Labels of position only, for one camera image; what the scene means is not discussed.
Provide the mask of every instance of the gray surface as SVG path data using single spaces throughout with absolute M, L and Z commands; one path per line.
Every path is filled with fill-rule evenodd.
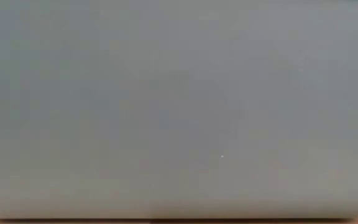
M 358 1 L 0 1 L 0 218 L 358 216 Z

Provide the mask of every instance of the gray device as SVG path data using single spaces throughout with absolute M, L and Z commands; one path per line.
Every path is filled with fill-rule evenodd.
M 0 0 L 0 218 L 358 217 L 358 1 Z

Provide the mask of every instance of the gray plastic surface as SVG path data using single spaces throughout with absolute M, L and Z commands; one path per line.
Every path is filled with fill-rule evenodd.
M 0 218 L 358 217 L 358 1 L 0 0 Z

